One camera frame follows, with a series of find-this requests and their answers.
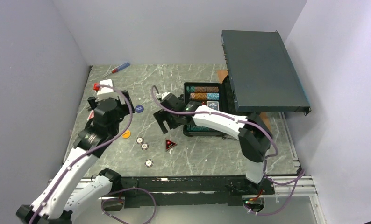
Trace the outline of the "red playing card deck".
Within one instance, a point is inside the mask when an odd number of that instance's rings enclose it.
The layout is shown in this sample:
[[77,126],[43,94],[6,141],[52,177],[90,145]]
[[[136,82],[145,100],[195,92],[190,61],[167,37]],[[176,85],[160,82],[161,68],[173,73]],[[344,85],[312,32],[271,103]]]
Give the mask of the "red playing card deck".
[[87,121],[91,120],[93,117],[94,117],[94,111],[90,111],[90,113],[87,117]]

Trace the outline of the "red triangular dealer button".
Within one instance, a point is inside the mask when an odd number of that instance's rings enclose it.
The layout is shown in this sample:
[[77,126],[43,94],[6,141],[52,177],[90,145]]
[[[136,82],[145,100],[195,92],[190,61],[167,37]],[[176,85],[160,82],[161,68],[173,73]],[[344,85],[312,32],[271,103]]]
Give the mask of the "red triangular dealer button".
[[171,149],[173,149],[175,146],[177,146],[178,144],[172,140],[169,140],[169,139],[166,139],[165,140],[165,151],[170,151]]

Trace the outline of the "blue playing card deck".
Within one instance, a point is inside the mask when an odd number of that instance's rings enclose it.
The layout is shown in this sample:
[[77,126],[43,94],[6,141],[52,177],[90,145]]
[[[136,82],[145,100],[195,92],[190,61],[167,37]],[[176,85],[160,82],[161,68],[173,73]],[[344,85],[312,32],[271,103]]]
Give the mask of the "blue playing card deck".
[[220,104],[218,101],[206,101],[206,106],[212,110],[220,110]]

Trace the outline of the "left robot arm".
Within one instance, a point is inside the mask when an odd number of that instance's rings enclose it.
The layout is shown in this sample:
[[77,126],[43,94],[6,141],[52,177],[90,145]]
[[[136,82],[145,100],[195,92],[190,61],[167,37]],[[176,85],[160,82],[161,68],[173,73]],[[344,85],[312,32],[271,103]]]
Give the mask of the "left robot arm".
[[42,194],[31,204],[22,205],[16,216],[24,224],[71,224],[91,203],[106,194],[115,196],[122,188],[121,175],[109,168],[99,172],[86,187],[74,193],[78,183],[103,152],[123,131],[120,123],[132,116],[134,106],[127,91],[111,90],[88,99],[94,117],[74,142],[74,147]]

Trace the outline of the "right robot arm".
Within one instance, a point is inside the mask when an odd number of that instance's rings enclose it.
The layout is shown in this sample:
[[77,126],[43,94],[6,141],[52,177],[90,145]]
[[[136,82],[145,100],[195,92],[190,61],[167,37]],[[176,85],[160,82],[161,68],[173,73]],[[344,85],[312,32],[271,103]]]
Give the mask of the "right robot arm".
[[259,194],[263,191],[266,153],[273,145],[272,134],[259,115],[239,116],[214,110],[200,102],[185,104],[174,94],[165,92],[161,98],[151,93],[160,107],[154,114],[163,133],[178,126],[199,126],[214,129],[239,141],[241,152],[247,159],[245,192]]

